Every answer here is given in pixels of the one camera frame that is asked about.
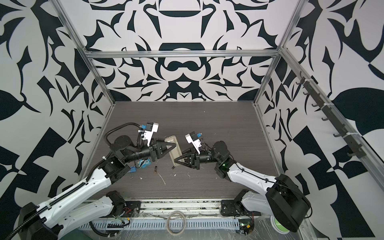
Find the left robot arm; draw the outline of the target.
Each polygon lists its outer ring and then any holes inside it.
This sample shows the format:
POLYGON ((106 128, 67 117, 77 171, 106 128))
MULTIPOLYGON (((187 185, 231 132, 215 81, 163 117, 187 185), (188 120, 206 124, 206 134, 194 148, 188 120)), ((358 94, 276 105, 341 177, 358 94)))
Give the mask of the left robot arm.
POLYGON ((19 225, 6 237, 20 235, 22 240, 59 240, 72 230, 100 217, 119 218, 124 214, 126 201, 117 192, 108 192, 99 200, 81 206, 92 195, 116 183, 131 167, 142 167, 144 161, 161 159, 177 147, 164 139, 154 139, 157 123, 146 125, 125 123, 103 136, 110 151, 92 167, 86 178, 61 194, 38 205, 29 203, 20 211, 19 225))

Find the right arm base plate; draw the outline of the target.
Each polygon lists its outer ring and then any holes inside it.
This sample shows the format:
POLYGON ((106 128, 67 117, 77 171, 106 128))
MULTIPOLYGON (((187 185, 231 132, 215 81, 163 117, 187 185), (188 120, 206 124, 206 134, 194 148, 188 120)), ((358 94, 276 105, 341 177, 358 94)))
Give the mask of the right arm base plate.
POLYGON ((255 213, 248 211, 241 202, 235 200, 221 200, 220 214, 224 217, 252 216, 255 213))

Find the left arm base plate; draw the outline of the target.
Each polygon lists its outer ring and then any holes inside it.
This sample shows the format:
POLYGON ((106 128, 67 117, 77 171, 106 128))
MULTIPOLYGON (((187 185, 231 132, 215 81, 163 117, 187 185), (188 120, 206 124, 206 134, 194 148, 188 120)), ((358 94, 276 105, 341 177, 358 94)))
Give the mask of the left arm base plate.
POLYGON ((125 201, 124 204, 119 204, 117 207, 113 207, 110 214, 103 216, 103 218, 112 218, 120 216, 121 218, 129 218, 140 213, 141 201, 125 201))

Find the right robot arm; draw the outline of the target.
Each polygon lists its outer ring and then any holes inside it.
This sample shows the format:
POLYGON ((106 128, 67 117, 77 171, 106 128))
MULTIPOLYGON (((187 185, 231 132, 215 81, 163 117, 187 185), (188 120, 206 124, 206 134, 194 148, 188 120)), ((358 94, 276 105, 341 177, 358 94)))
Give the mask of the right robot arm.
POLYGON ((242 211, 270 215, 290 232, 297 232, 307 213, 312 211, 310 201, 290 177, 285 174, 267 176, 244 167, 233 158, 223 141, 214 143, 211 148, 190 148, 172 160, 196 170, 201 164, 215 163, 220 178, 248 188, 235 200, 242 211))

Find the white remote control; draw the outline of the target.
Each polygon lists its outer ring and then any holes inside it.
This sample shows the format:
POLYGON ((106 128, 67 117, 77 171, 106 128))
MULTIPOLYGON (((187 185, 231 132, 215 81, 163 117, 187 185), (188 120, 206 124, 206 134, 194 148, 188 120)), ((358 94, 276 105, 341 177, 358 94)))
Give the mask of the white remote control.
POLYGON ((176 143, 176 147, 169 153, 173 165, 176 166, 175 165, 175 159, 182 155, 182 151, 180 149, 177 137, 176 136, 169 136, 169 137, 165 138, 165 141, 169 142, 169 143, 176 143))

